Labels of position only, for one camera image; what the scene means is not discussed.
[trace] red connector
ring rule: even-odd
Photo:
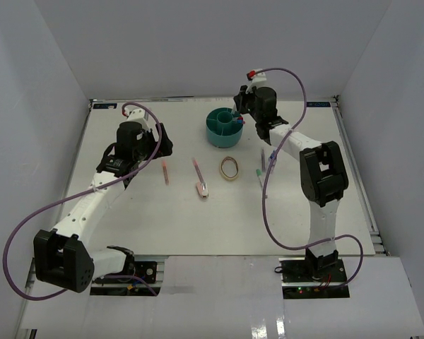
[[[256,71],[250,71],[249,73],[247,73],[248,81],[251,81],[255,75],[256,75]]]

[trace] green marker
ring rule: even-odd
[[[261,180],[261,170],[258,168],[256,169],[256,175],[257,175],[257,179],[259,180],[259,185],[261,185],[261,190],[264,191],[264,185],[262,184],[262,180]]]

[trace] white backdrop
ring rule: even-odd
[[[13,338],[23,299],[8,286],[1,254],[26,215],[61,198],[88,101],[32,0],[0,0],[0,338]],[[56,210],[29,222],[9,256],[25,287],[33,237]]]
[[[342,100],[377,225],[424,321],[424,1],[393,1]]]
[[[35,0],[88,98],[235,95],[253,68],[340,94],[390,0]],[[298,85],[271,75],[284,97]]]

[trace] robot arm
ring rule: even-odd
[[[278,116],[276,92],[265,87],[265,73],[247,75],[250,84],[240,88],[234,97],[240,114],[250,114],[256,122],[258,136],[278,147],[291,130],[290,124]],[[322,143],[292,131],[282,150],[300,163],[300,181],[310,201],[310,239],[308,244],[335,236],[336,212],[343,191],[348,187],[346,168],[337,143]],[[313,272],[334,265],[338,252],[334,240],[306,250],[305,260]]]
[[[40,230],[36,234],[33,246],[38,280],[82,292],[97,277],[133,272],[134,257],[130,250],[109,246],[89,254],[86,248],[102,216],[133,177],[103,189],[95,187],[133,172],[155,149],[156,142],[146,120],[142,109],[130,112],[128,119],[119,125],[117,142],[105,150],[96,168],[90,184],[94,192],[82,197],[49,232]],[[172,154],[172,143],[163,124],[160,127],[162,141],[154,158]]]

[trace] wire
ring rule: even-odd
[[[142,283],[143,285],[145,285],[148,288],[149,292],[151,292],[154,295],[154,297],[157,297],[157,293],[155,293],[155,291],[153,290],[153,288],[151,286],[149,286],[149,284],[146,281],[144,281],[143,279],[141,279],[139,277],[136,277],[135,275],[105,275],[104,278],[107,278],[107,279],[129,279],[129,280],[130,279],[134,279],[134,280],[137,280],[140,283]]]
[[[161,138],[161,136],[162,136],[162,128],[160,126],[160,122],[158,121],[158,119],[154,115],[154,113],[152,113],[149,110],[149,108],[144,107],[143,105],[140,105],[137,102],[126,102],[121,107],[122,112],[124,112],[124,108],[127,107],[127,106],[129,106],[129,105],[140,107],[141,109],[144,109],[149,115],[152,116],[152,118],[155,121],[155,126],[157,127],[157,132],[158,132],[158,141],[157,141],[157,144],[155,145],[155,149],[152,152],[152,154],[149,156],[149,158],[147,159],[147,161],[145,161],[144,164],[141,167],[139,167],[139,168],[135,169],[134,171],[132,171],[132,172],[124,175],[121,178],[118,178],[116,180],[113,180],[112,182],[108,182],[106,184],[103,184],[101,186],[98,186],[96,188],[96,190],[104,189],[105,187],[114,185],[114,184],[116,184],[118,182],[122,182],[122,181],[124,181],[124,180],[126,180],[126,179],[128,179],[130,177],[135,176],[143,168],[145,168],[146,166],[148,166],[149,162],[157,154],[158,149],[160,147],[160,144],[162,143],[162,138]],[[38,302],[38,301],[41,301],[41,300],[47,300],[47,299],[56,297],[57,295],[60,295],[61,293],[64,293],[66,291],[66,290],[60,290],[58,292],[52,293],[51,295],[45,295],[43,297],[34,297],[34,296],[31,296],[31,295],[27,295],[22,290],[20,290],[19,287],[17,287],[17,285],[14,283],[13,278],[11,277],[11,274],[9,273],[9,267],[8,267],[8,253],[9,253],[9,248],[10,248],[11,242],[13,241],[13,239],[16,236],[17,232],[19,232],[19,230],[22,228],[22,226],[24,226],[29,220],[33,219],[36,215],[38,215],[38,214],[40,214],[42,212],[45,212],[46,210],[49,210],[52,207],[61,205],[62,203],[65,203],[67,201],[74,200],[76,198],[80,198],[81,196],[85,196],[86,194],[93,193],[93,192],[94,192],[93,189],[87,189],[86,191],[82,191],[80,193],[74,194],[72,196],[68,196],[68,197],[63,198],[61,200],[55,201],[53,203],[50,203],[49,205],[46,205],[44,207],[41,207],[39,210],[36,210],[35,212],[27,215],[20,223],[18,223],[18,225],[16,226],[16,228],[14,228],[14,230],[11,232],[8,240],[6,240],[5,248],[3,250],[3,256],[2,256],[2,259],[1,259],[1,264],[3,266],[3,272],[5,274],[6,281],[8,281],[8,284],[10,285],[10,287],[13,289],[13,291],[16,294],[20,295],[24,299],[27,299],[27,300],[30,300],[30,301],[33,301],[33,302]]]
[[[137,286],[137,285],[138,285],[138,283],[139,283],[138,281],[135,281],[135,282],[133,282],[133,283],[132,283],[132,286],[134,286],[134,287],[135,287],[135,286]]]
[[[320,282],[320,285],[319,286],[316,286],[315,288],[314,288],[314,291],[315,292],[319,292],[319,291],[321,291],[321,290],[323,290],[325,287],[322,287],[323,285],[324,285],[324,283],[327,283],[327,278],[326,278],[326,275],[321,279],[321,282]]]
[[[286,246],[286,245],[280,243],[274,237],[273,233],[270,230],[269,221],[267,219],[267,210],[266,210],[266,192],[267,192],[267,186],[268,186],[269,178],[270,178],[270,174],[271,174],[271,168],[273,167],[273,164],[276,161],[276,156],[280,152],[285,141],[289,138],[289,136],[291,135],[293,130],[296,129],[297,126],[300,125],[301,122],[303,121],[303,119],[305,118],[306,108],[307,108],[307,100],[306,100],[306,90],[305,90],[305,87],[303,85],[303,82],[300,80],[300,78],[297,76],[297,74],[295,74],[292,71],[289,71],[288,69],[284,69],[284,68],[281,68],[281,67],[273,67],[273,68],[269,68],[269,69],[262,69],[260,71],[254,71],[254,73],[252,73],[252,76],[259,74],[259,73],[268,72],[268,71],[283,71],[283,72],[289,73],[291,76],[293,76],[297,80],[298,84],[300,85],[300,87],[302,89],[302,94],[303,94],[303,112],[302,112],[301,117],[298,119],[298,121],[295,124],[293,124],[292,128],[287,132],[287,134],[281,140],[279,146],[277,147],[277,149],[275,150],[275,153],[273,154],[273,157],[270,160],[269,167],[267,168],[267,175],[266,175],[266,178],[264,180],[264,187],[262,189],[262,217],[264,219],[264,225],[266,227],[266,231],[275,244],[277,244],[282,249],[287,249],[289,251],[300,251],[300,250],[303,250],[303,249],[308,249],[310,247],[316,246],[318,244],[323,244],[324,242],[330,242],[333,239],[332,238],[321,239],[321,240],[318,240],[316,242],[312,242],[311,244],[306,244],[306,245],[303,245],[303,246]],[[355,237],[351,234],[342,234],[338,237],[335,237],[334,240],[339,240],[339,239],[343,239],[343,238],[351,238],[358,243],[358,246],[360,247],[360,261],[358,263],[358,267],[356,268],[354,274],[352,274],[352,276],[349,279],[347,279],[347,281],[343,282],[340,285],[333,286],[332,288],[340,288],[340,287],[346,286],[350,281],[355,279],[356,275],[360,272],[361,265],[363,264],[364,253],[363,253],[363,245],[361,244],[360,240],[358,240],[357,237]]]
[[[319,286],[319,287],[321,287],[320,289],[325,290],[328,286],[330,286],[330,282],[331,282],[331,274],[328,273],[328,280],[326,281],[325,286],[322,287],[322,284],[320,284],[321,285],[321,286]]]
[[[132,273],[132,275],[135,275],[135,273],[136,273],[136,268],[135,268],[135,266],[134,266],[134,272]],[[127,279],[127,280],[125,280],[125,281],[122,281],[122,279],[118,279],[118,281],[120,282],[120,283],[127,283],[127,282],[129,282],[131,279],[129,278],[129,279]]]

